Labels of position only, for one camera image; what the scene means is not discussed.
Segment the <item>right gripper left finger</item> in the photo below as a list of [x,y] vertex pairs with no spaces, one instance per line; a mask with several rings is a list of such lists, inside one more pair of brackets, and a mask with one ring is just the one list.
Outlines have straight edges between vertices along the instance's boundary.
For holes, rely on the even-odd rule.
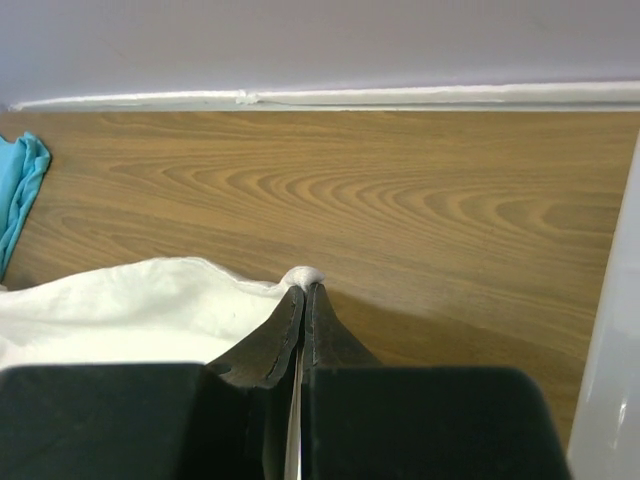
[[1,375],[5,479],[295,479],[302,289],[206,365],[25,366]]

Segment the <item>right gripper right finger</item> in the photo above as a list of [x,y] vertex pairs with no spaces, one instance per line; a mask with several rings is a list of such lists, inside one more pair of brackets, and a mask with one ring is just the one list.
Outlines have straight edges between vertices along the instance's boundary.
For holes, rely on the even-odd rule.
[[567,479],[550,410],[524,372],[389,367],[341,323],[322,284],[304,316],[305,479]]

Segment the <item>white t-shirt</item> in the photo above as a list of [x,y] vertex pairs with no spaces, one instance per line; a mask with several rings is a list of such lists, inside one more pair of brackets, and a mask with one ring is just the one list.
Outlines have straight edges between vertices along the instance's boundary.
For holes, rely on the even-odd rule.
[[[1,293],[1,375],[25,366],[206,365],[258,329],[286,292],[322,274],[297,266],[249,280],[197,257],[156,258]],[[297,425],[300,446],[301,340]]]

